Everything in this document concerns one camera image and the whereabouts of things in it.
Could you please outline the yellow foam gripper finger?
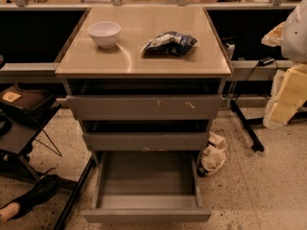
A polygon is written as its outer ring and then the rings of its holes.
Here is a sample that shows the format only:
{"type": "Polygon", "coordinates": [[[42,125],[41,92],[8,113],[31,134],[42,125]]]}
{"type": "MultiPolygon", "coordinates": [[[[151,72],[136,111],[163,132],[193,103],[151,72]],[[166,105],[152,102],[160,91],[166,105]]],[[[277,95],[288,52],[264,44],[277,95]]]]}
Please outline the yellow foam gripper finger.
{"type": "Polygon", "coordinates": [[[270,47],[277,47],[282,45],[282,33],[285,23],[281,22],[270,30],[261,39],[261,43],[270,47]]]}
{"type": "Polygon", "coordinates": [[[307,64],[297,64],[287,71],[277,70],[263,125],[267,128],[285,126],[306,102],[307,64]]]}

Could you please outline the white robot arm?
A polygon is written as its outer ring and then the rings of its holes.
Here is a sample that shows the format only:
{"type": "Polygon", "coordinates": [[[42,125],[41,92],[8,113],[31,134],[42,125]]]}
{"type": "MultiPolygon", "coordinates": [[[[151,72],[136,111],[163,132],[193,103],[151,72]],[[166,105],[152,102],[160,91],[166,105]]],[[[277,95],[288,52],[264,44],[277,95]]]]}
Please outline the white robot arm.
{"type": "Polygon", "coordinates": [[[264,35],[261,43],[280,46],[282,56],[294,63],[287,71],[276,71],[265,109],[263,125],[279,128],[307,102],[307,0],[301,0],[284,22],[264,35]]]}

